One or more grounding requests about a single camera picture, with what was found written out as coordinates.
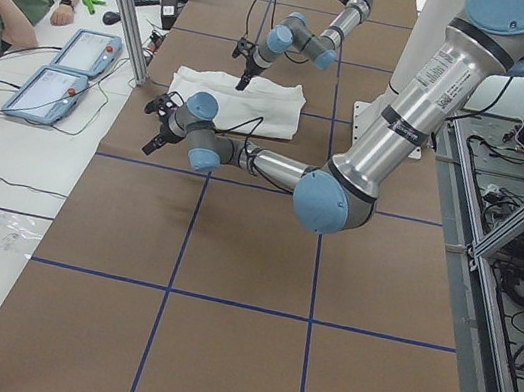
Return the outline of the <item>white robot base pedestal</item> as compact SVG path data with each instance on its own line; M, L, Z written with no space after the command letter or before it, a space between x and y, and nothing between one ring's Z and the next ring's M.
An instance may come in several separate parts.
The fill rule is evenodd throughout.
M423 92L415 97L417 102L440 105L444 95L450 98L450 105L443 108L447 116L452 116L467 102L478 85L474 66L456 46L447 51L445 40L446 26L462 12L465 2L425 0L385 92L372 103L354 103L353 143L362 141L377 117L414 78L418 78Z

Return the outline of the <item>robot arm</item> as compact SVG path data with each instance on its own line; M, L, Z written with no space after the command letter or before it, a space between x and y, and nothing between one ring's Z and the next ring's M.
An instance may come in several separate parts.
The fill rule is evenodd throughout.
M373 0L339 0L343 10L321 33L314 34L308 28L303 14L290 13L283 21L271 28L267 37L260 44L244 38L238 41L232 55L243 55L246 59L245 71L238 82L239 91L248 87L251 79L260 76L273 63L293 48L305 56L318 69L328 69L334 63L337 51L347 35L370 16Z
M490 76L524 77L524 0L464 0L444 42L396 99L373 119L345 153L308 166L250 142L224 137L219 105L202 91L175 104L170 94L148 102L160 131L143 148L188 144L192 169L233 165L292 194L297 218L310 231L332 234L370 220L382 182Z

